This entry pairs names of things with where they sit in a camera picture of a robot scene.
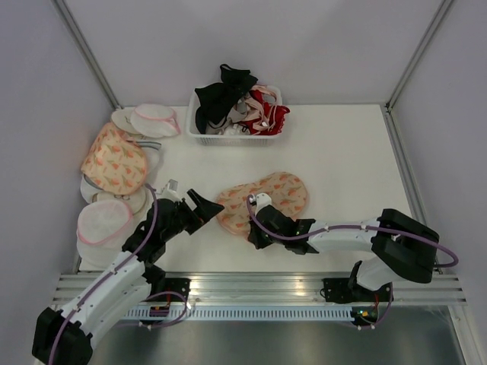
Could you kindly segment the tulip print mesh laundry bag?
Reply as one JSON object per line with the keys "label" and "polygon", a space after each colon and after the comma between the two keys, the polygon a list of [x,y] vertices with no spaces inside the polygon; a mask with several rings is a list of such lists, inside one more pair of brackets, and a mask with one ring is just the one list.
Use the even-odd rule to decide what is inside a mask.
{"label": "tulip print mesh laundry bag", "polygon": [[248,195],[266,193],[284,215],[298,219],[308,201],[307,188],[299,177],[288,172],[275,172],[255,182],[240,184],[222,191],[216,202],[224,207],[218,214],[219,224],[229,233],[247,237],[250,216],[246,206]]}

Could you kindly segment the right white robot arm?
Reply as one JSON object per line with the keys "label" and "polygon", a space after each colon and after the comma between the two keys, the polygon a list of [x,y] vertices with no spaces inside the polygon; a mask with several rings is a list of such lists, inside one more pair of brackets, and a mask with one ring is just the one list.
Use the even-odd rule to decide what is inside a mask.
{"label": "right white robot arm", "polygon": [[324,278],[324,298],[329,303],[387,301],[395,282],[428,284],[432,280],[439,236],[395,209],[348,224],[293,220],[272,205],[248,210],[248,240],[257,249],[279,244],[297,255],[331,251],[372,255],[356,262],[345,278]]}

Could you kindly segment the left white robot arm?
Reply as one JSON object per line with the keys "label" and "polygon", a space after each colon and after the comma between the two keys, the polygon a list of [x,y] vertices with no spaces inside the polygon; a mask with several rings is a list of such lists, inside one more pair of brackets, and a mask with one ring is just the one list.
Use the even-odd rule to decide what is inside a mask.
{"label": "left white robot arm", "polygon": [[132,307],[165,295],[165,272],[155,263],[166,243],[182,232],[195,233],[224,210],[193,189],[187,192],[193,207],[170,185],[161,195],[150,193],[146,218],[107,269],[61,309],[47,307],[37,317],[31,353],[41,363],[89,363],[105,334]]}

